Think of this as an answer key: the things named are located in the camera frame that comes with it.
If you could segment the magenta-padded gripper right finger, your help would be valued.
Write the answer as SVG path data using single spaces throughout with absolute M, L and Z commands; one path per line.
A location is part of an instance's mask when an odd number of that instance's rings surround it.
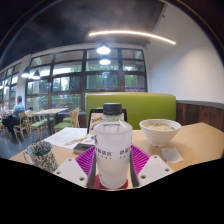
M 159 155 L 148 155 L 132 145 L 130 155 L 130 175 L 134 188 L 143 187 L 173 173 L 173 170 Z

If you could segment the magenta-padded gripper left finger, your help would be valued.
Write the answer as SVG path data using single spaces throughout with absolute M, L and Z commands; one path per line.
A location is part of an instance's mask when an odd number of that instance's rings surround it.
M 84 188 L 93 188 L 96 176 L 95 147 L 90 147 L 77 158 L 66 159 L 55 175 Z

